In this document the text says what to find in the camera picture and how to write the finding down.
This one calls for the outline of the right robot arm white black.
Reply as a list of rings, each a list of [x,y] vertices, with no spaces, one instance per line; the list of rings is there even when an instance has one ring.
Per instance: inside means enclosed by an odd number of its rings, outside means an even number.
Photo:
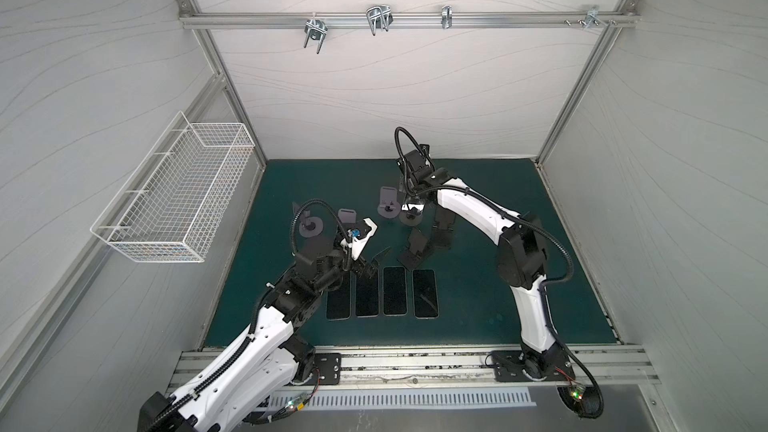
[[[496,270],[512,291],[520,320],[521,356],[516,363],[528,378],[544,380],[563,357],[564,348],[546,296],[548,252],[540,223],[493,202],[446,169],[435,168],[424,151],[400,154],[397,164],[409,200],[436,203],[496,246]]]

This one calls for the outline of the teal phone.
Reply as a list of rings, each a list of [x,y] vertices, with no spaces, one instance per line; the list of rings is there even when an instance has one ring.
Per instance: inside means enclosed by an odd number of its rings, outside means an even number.
[[[439,315],[435,272],[430,269],[413,271],[414,315],[420,319],[434,319]]]

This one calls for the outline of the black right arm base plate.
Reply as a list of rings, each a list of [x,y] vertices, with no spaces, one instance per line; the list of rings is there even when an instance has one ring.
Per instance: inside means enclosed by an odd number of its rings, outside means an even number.
[[[570,382],[575,373],[559,349],[545,353],[525,350],[494,350],[485,358],[496,382]]]

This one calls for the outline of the purple phone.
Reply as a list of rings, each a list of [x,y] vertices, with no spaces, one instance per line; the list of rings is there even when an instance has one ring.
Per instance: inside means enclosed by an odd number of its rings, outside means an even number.
[[[355,316],[376,317],[380,310],[379,274],[358,276],[355,284]]]

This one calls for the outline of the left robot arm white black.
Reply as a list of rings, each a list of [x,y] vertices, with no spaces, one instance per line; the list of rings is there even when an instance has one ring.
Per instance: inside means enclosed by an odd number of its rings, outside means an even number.
[[[157,392],[144,402],[138,430],[232,431],[275,390],[308,380],[315,349],[297,332],[318,309],[323,294],[347,274],[378,271],[378,261],[362,255],[375,232],[375,224],[365,219],[295,253],[229,346],[169,396]]]

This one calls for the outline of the silver phone black screen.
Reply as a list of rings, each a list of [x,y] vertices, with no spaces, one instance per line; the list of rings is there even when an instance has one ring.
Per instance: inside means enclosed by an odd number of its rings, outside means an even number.
[[[326,319],[341,321],[351,315],[351,284],[348,277],[343,277],[332,290],[328,291],[326,302]]]

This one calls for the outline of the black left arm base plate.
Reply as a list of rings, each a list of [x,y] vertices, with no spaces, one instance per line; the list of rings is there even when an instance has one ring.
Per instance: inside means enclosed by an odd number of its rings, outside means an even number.
[[[313,354],[297,371],[299,385],[338,385],[341,381],[342,359],[339,353]]]

